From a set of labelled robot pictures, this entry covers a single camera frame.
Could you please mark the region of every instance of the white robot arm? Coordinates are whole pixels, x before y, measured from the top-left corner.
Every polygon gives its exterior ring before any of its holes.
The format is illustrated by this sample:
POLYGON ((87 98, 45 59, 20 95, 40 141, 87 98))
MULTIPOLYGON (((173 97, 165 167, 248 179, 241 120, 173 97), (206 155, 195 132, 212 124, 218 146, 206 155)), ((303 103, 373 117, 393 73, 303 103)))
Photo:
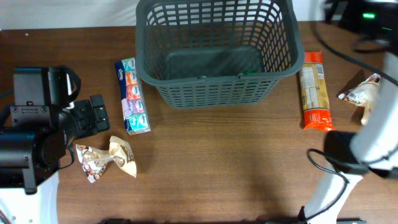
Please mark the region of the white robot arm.
MULTIPOLYGON (((398 79, 398 57, 392 53, 386 54, 384 62, 385 73, 398 79)), ((373 110, 367 126, 351 141, 353 156, 359 162, 371 163, 371 169, 383 170, 386 175, 398 167, 398 154, 394 154, 398 146, 398 87, 387 80, 382 80, 379 90, 379 101, 373 110)), ((327 211, 307 221, 308 224, 335 224, 337 216, 355 185, 363 179, 363 175, 345 174, 349 183, 340 199, 327 211)), ((311 200, 304 207, 306 217, 322 211, 329 206, 344 187, 344 179, 326 173, 319 183, 311 200)))
POLYGON ((26 195, 23 188, 0 189, 0 211, 2 211, 0 221, 4 224, 57 224, 59 182, 58 172, 56 172, 40 184, 36 194, 33 195, 26 195))

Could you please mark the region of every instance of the spaghetti package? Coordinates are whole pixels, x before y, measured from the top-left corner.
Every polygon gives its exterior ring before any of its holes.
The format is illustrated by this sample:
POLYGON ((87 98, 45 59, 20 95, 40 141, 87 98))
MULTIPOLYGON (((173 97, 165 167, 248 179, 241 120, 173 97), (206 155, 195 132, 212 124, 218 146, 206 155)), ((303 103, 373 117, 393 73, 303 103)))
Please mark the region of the spaghetti package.
POLYGON ((300 71, 300 84, 304 109, 304 129, 334 130, 321 51, 305 53, 304 65, 300 71))

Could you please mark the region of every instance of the electronic device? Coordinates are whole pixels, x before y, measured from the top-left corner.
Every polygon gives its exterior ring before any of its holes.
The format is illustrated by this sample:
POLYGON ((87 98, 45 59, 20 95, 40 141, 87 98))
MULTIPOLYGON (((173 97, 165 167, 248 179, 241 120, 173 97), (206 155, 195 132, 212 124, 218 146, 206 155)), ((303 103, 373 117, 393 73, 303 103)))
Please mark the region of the electronic device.
MULTIPOLYGON (((398 177, 398 0, 331 0, 326 1, 325 6, 327 23, 336 23, 361 36, 353 44, 355 52, 386 53, 384 71, 378 70, 330 47, 318 33, 316 23, 312 23, 314 36, 327 50, 382 77, 379 100, 369 123, 358 134, 332 131, 326 135, 325 152, 308 150, 308 159, 326 174, 298 218, 291 222, 266 224, 366 223, 362 220, 336 221, 350 192, 370 172, 382 178, 398 177), (365 41, 375 41, 382 47, 361 49, 359 45, 365 41), (318 165, 312 159, 312 153, 324 156, 328 166, 318 165)), ((0 196, 5 198, 2 200, 14 212, 12 214, 20 214, 28 223, 37 220, 39 223, 57 223, 55 203, 59 159, 65 155, 66 148, 73 154, 69 147, 73 140, 109 129, 103 100, 98 96, 91 98, 92 105, 89 101, 79 101, 74 109, 65 109, 76 99, 80 89, 80 79, 76 77, 65 67, 17 69, 14 76, 17 106, 9 107, 14 127, 0 131, 0 173, 6 174, 0 177, 0 187, 9 188, 0 189, 0 196), (71 80, 77 87, 71 95, 66 94, 66 73, 72 74, 71 80), (31 83, 35 83, 35 87, 28 85, 31 83), (21 91, 21 86, 28 90, 21 91), (33 90, 34 94, 26 96, 33 90), (27 212, 18 213, 21 207, 27 212)), ((7 110, 0 114, 0 124, 4 124, 5 117, 7 110)), ((9 222, 9 217, 8 213, 0 213, 4 223, 9 222)), ((11 222, 17 223, 18 219, 13 218, 16 217, 13 215, 11 222)), ((105 220, 102 223, 130 221, 105 220)))
POLYGON ((60 167, 60 159, 69 150, 73 163, 74 140, 110 128, 101 95, 74 102, 80 88, 78 75, 65 66, 15 69, 15 104, 0 114, 0 218, 4 223, 16 221, 17 216, 18 223, 57 222, 57 172, 68 167, 60 167), (12 127, 3 127, 10 114, 12 127))

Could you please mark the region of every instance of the table surface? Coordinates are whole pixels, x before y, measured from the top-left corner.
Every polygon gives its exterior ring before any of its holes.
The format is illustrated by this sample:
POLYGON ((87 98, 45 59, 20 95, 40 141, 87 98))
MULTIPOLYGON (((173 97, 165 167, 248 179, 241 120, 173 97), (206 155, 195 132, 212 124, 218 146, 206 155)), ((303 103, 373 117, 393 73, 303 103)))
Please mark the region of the table surface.
MULTIPOLYGON (((324 50, 334 125, 340 131, 360 130, 357 108, 336 96, 350 80, 370 72, 327 52, 311 35, 308 23, 299 25, 304 49, 324 50)), ((319 29, 332 46, 354 54, 350 44, 355 35, 336 27, 319 29)), ((136 55, 134 27, 4 30, 0 49, 0 92, 12 88, 14 67, 68 65, 82 79, 78 100, 102 94, 111 122, 110 131, 75 143, 107 149, 110 136, 115 135, 132 146, 136 179, 114 163, 94 184, 78 162, 59 172, 60 223, 96 223, 105 218, 210 222, 294 217, 323 175, 305 155, 308 148, 322 149, 324 133, 302 129, 297 75, 283 79, 256 105, 195 110, 173 109, 153 86, 144 85, 152 132, 128 136, 114 63, 136 55)), ((383 54, 354 56, 382 67, 383 54)), ((7 96, 0 106, 12 101, 13 96, 7 96)), ((70 157, 61 162, 68 164, 70 157)), ((396 222, 397 186, 393 180, 368 175, 340 217, 396 222)))

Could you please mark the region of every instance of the snack wrapper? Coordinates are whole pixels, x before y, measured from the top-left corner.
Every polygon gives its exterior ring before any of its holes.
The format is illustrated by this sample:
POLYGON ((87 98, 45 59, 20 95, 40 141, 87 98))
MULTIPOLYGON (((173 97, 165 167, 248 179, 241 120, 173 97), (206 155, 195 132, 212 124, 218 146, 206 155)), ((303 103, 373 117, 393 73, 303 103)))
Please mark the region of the snack wrapper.
POLYGON ((300 71, 300 84, 304 110, 304 129, 334 130, 321 51, 305 53, 304 65, 300 71))
POLYGON ((377 101, 380 79, 380 75, 373 74, 357 87, 338 96, 341 100, 345 100, 356 106, 365 107, 364 114, 361 119, 362 125, 366 125, 368 123, 371 111, 377 101))
POLYGON ((129 135, 150 131, 141 80, 137 76, 136 59, 115 63, 119 78, 124 127, 129 135))
POLYGON ((109 150, 76 145, 78 160, 87 179, 94 183, 103 175, 108 162, 114 161, 120 169, 137 177, 137 166, 130 144, 116 136, 109 140, 109 150))
POLYGON ((356 106, 365 106, 366 103, 377 100, 379 83, 380 75, 373 74, 357 87, 340 94, 338 98, 356 106))

